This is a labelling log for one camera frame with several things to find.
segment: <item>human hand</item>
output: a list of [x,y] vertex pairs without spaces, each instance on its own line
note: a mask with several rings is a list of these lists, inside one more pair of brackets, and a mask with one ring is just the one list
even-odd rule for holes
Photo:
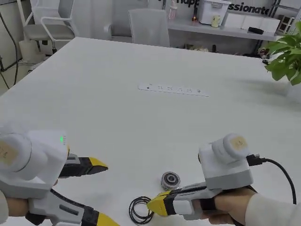
[[215,197],[215,206],[225,214],[212,216],[203,215],[201,219],[209,219],[213,225],[233,224],[232,218],[246,225],[246,209],[250,199],[256,193],[249,189],[240,189],[232,193],[221,194]]
[[15,199],[6,198],[8,203],[8,212],[10,217],[25,217],[29,211],[28,200],[26,199]]

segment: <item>green leaf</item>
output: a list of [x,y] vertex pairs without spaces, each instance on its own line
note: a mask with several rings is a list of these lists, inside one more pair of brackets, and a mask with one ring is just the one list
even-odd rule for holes
[[301,83],[301,73],[298,74],[293,80],[291,80],[291,85],[295,86]]
[[285,42],[286,44],[290,45],[290,46],[295,46],[297,44],[296,39],[294,39],[293,37],[283,37],[279,40],[277,40],[278,42]]
[[287,45],[287,44],[281,43],[281,42],[277,42],[276,45],[269,46],[268,49],[269,49],[269,53],[272,54],[276,50],[279,50],[279,49],[282,49],[282,48],[287,48],[287,47],[290,47],[290,46]]
[[287,65],[291,65],[293,62],[295,62],[297,59],[300,59],[301,60],[301,56],[300,55],[296,55],[296,54],[292,54],[290,53],[290,55],[288,55],[286,58],[285,58],[285,63]]
[[277,53],[281,53],[281,52],[286,52],[286,51],[288,51],[290,49],[291,49],[291,47],[280,48],[280,49],[276,50],[273,54],[277,54]]
[[281,54],[280,56],[278,56],[277,59],[280,59],[280,60],[285,59],[290,56],[290,53],[291,52],[285,52],[285,53]]
[[291,50],[291,54],[298,54],[298,55],[300,55],[301,54],[301,49],[293,48]]
[[293,76],[297,73],[297,70],[295,68],[291,68],[286,72],[287,79],[290,81]]
[[280,61],[279,59],[273,60],[269,65],[265,66],[265,68],[272,72],[272,77],[276,81],[282,79],[289,70],[289,67],[285,62]]
[[296,27],[298,28],[299,32],[301,32],[301,22],[297,22]]

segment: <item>white power strip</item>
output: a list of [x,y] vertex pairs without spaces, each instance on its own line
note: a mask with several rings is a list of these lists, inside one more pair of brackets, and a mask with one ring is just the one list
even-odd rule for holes
[[181,86],[164,86],[164,85],[142,83],[142,84],[138,85],[138,89],[156,91],[156,92],[164,92],[164,93],[176,93],[176,94],[203,96],[203,97],[209,96],[207,93],[201,91],[200,89],[185,88],[185,87],[181,87]]

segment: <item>white shelf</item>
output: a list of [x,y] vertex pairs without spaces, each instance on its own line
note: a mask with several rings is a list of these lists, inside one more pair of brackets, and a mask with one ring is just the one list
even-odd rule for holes
[[293,8],[293,7],[288,7],[288,6],[282,6],[282,5],[274,5],[274,7],[287,9],[287,10],[290,10],[290,11],[294,11],[296,13],[298,13],[299,10],[300,10],[298,8]]
[[255,34],[249,32],[248,30],[243,30],[239,28],[227,28],[223,26],[219,28],[214,28],[210,25],[200,24],[199,22],[193,22],[190,20],[175,19],[173,21],[168,21],[168,28],[171,30],[215,34],[215,35],[231,36],[231,37],[238,37],[238,38],[245,38],[245,39],[255,39],[255,40],[265,40],[265,41],[276,40],[276,35],[274,33],[265,32],[264,34]]

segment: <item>white box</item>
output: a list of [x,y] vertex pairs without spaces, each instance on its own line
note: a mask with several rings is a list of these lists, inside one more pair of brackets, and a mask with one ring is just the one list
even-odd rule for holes
[[225,17],[225,27],[228,28],[241,28],[245,20],[245,15],[237,13],[228,13]]
[[221,25],[230,4],[230,1],[224,0],[203,0],[200,3],[200,23],[211,24],[214,16],[220,16]]
[[264,17],[246,15],[242,25],[242,29],[248,30],[249,27],[260,28]]
[[264,18],[260,29],[264,30],[265,32],[275,33],[279,24],[280,20],[274,18]]

